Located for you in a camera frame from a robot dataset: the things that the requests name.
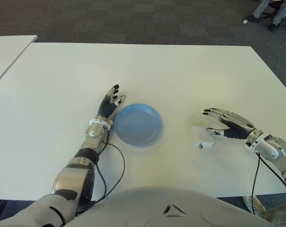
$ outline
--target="shoe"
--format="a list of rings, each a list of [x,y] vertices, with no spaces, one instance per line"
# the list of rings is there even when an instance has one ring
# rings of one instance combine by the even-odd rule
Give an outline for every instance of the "shoe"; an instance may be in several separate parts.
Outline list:
[[[247,20],[247,21],[252,21],[252,22],[256,22],[256,23],[259,23],[259,22],[260,22],[260,19],[254,17],[253,15],[248,16],[248,17],[245,17],[244,19]]]
[[[249,211],[253,213],[251,196],[243,196],[243,202],[246,204]],[[262,217],[262,214],[267,211],[256,196],[253,196],[253,208],[255,215],[260,218]]]
[[[276,31],[276,30],[278,29],[278,25],[270,24],[270,25],[268,26],[268,29],[269,29],[270,31]]]

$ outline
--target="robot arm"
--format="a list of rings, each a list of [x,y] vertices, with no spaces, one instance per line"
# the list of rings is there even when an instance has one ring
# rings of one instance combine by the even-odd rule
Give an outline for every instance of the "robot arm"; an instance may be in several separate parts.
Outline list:
[[[126,96],[113,96],[119,85],[113,86],[103,99],[96,118],[90,120],[85,141],[77,154],[59,173],[52,194],[45,195],[15,216],[0,221],[0,227],[61,227],[71,221],[80,205],[92,197],[95,165],[99,160],[104,132],[110,130],[108,117]]]
[[[286,182],[286,142],[283,139],[256,129],[251,122],[230,111],[210,108],[204,110],[203,114],[214,117],[229,127],[225,130],[207,128],[207,131],[214,135],[247,139],[246,147],[273,163]]]

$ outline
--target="black cable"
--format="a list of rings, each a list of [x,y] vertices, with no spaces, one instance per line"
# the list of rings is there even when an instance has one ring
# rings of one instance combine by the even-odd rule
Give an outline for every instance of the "black cable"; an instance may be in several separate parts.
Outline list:
[[[286,187],[286,183],[283,179],[281,179],[280,176],[278,176],[278,174],[261,158],[260,154],[259,153],[256,153],[256,155],[259,157],[259,159],[263,162],[263,164],[265,164],[265,166],[272,171],[272,173],[275,174],[275,176],[278,177],[278,179],[281,181],[281,183],[283,183],[283,185]]]
[[[257,163],[257,169],[256,169],[256,172],[255,172],[255,177],[254,177],[254,182],[253,182],[253,187],[252,187],[252,193],[251,193],[251,204],[252,204],[252,211],[253,211],[254,215],[255,215],[255,212],[254,212],[254,206],[253,206],[253,194],[254,194],[254,187],[255,187],[255,182],[256,182],[258,169],[260,168],[260,156],[259,156],[259,154],[257,156],[258,156],[258,163]]]
[[[118,183],[121,181],[121,179],[123,178],[124,173],[125,173],[125,166],[126,166],[126,164],[125,164],[125,158],[124,158],[124,155],[122,154],[121,150],[120,150],[119,148],[117,148],[115,145],[111,144],[111,143],[107,143],[107,144],[108,144],[108,145],[111,145],[111,146],[113,146],[113,147],[115,147],[115,148],[119,151],[119,153],[121,154],[121,156],[122,156],[122,158],[123,158],[123,172],[122,172],[121,177],[120,177],[119,180],[117,181],[117,183],[113,186],[113,188],[112,188],[105,196],[101,197],[96,203],[98,203],[98,202],[102,201],[103,199],[105,199],[105,198],[113,191],[113,189],[115,189],[115,187],[116,187],[116,186],[118,185]]]
[[[103,143],[105,144],[105,146],[104,146],[103,149],[100,151],[99,156],[100,156],[100,154],[105,150],[105,148],[107,147],[108,141],[109,141],[109,130],[107,131],[107,140],[106,140],[106,142],[103,142]]]
[[[103,195],[102,195],[102,197],[104,197],[104,196],[106,195],[106,193],[107,193],[107,184],[106,184],[106,181],[105,181],[103,175],[101,174],[101,171],[100,171],[100,169],[99,169],[99,165],[96,164],[95,166],[96,166],[97,172],[99,173],[100,178],[102,179],[103,184],[104,184],[104,193],[103,193]]]

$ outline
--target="gray carpet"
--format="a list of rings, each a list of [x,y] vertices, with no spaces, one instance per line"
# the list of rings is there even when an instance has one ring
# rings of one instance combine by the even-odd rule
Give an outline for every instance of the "gray carpet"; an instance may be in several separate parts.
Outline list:
[[[286,86],[286,28],[273,33],[267,29],[268,19],[243,24],[243,17],[258,4],[254,0],[0,0],[0,35],[38,35],[36,42],[252,46]],[[268,209],[286,202],[286,194],[259,198]],[[221,199],[247,209],[241,197]],[[31,203],[0,201],[0,219]]]

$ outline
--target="chair leg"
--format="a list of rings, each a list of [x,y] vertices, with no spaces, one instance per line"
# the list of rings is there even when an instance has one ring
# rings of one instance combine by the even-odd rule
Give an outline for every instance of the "chair leg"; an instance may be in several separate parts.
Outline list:
[[[278,13],[278,10],[275,10],[273,13],[272,13],[272,18],[271,18],[271,21],[273,20],[273,18],[277,15]]]
[[[264,16],[260,17],[260,19],[267,19],[272,17],[272,13],[262,13]]]
[[[284,23],[284,27],[286,27],[286,20],[282,19],[281,21]]]

